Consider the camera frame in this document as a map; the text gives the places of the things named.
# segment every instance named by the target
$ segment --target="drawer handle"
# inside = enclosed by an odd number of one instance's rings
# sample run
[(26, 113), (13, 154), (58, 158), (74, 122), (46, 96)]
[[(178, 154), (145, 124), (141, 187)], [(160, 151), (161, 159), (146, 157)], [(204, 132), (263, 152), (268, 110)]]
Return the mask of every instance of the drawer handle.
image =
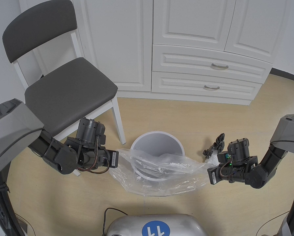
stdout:
[(213, 67), (218, 67), (218, 68), (222, 68), (222, 69), (227, 69), (227, 68), (229, 68), (229, 66), (222, 66), (222, 65), (215, 65), (214, 63), (212, 63), (212, 66)]
[(214, 89), (214, 90), (220, 89), (220, 87), (210, 88), (210, 87), (208, 87), (208, 86), (206, 86), (206, 85), (204, 85), (204, 88), (206, 88), (206, 89)]

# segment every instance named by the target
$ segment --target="bucket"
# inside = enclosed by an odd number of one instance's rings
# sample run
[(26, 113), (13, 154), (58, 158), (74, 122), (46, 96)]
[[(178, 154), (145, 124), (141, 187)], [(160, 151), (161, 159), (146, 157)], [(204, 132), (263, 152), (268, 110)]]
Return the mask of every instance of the bucket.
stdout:
[[(152, 131), (138, 137), (132, 144), (131, 149), (142, 150), (152, 156), (161, 156), (163, 154), (173, 154), (184, 156), (184, 148), (180, 141), (173, 135), (163, 131)], [(144, 179), (160, 182), (165, 179), (147, 174), (135, 166), (135, 172)]]

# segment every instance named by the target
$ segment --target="wooden floor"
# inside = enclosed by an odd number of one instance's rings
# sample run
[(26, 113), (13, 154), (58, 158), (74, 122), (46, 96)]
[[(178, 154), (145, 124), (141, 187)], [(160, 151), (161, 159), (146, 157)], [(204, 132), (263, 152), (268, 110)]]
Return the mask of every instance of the wooden floor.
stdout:
[[(118, 101), (127, 143), (119, 142), (110, 110), (97, 118), (106, 127), (108, 149), (130, 148), (141, 134), (161, 130), (181, 141), (186, 156), (203, 162), (203, 150), (224, 132), (226, 146), (247, 137), (250, 154), (261, 161), (279, 119), (294, 113), (294, 81), (270, 75), (250, 106), (131, 98)], [(15, 212), (32, 224), (37, 236), (102, 236), (107, 207), (131, 215), (186, 213), (195, 216), (211, 236), (254, 236), (263, 223), (291, 207), (294, 154), (287, 154), (275, 177), (262, 189), (222, 181), (182, 195), (143, 197), (127, 193), (109, 173), (61, 175), (25, 149), (12, 161), (8, 186)], [(117, 211), (109, 211), (107, 225), (119, 216)], [(283, 217), (269, 222), (258, 235), (276, 234)]]

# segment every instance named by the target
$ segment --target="label sticker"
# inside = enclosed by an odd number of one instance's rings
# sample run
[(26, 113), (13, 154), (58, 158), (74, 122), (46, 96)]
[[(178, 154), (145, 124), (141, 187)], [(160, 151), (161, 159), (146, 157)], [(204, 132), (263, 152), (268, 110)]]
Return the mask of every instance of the label sticker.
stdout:
[(113, 152), (112, 155), (112, 166), (115, 166), (116, 152)]
[(170, 228), (162, 221), (154, 220), (144, 225), (142, 236), (169, 236)]
[(214, 182), (214, 184), (216, 183), (216, 176), (215, 176), (215, 172), (212, 172), (212, 181)]

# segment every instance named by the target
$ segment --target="chair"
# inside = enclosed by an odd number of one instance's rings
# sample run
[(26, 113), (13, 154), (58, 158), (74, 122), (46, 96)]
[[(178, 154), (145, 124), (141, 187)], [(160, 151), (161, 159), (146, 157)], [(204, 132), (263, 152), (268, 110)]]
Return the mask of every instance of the chair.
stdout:
[[(94, 119), (111, 108), (120, 141), (125, 144), (117, 86), (82, 57), (76, 29), (75, 10), (70, 0), (40, 3), (7, 26), (3, 44), (25, 88), (25, 103), (57, 140), (74, 132), (82, 117)], [(66, 32), (71, 34), (77, 58), (28, 86), (17, 59)]]

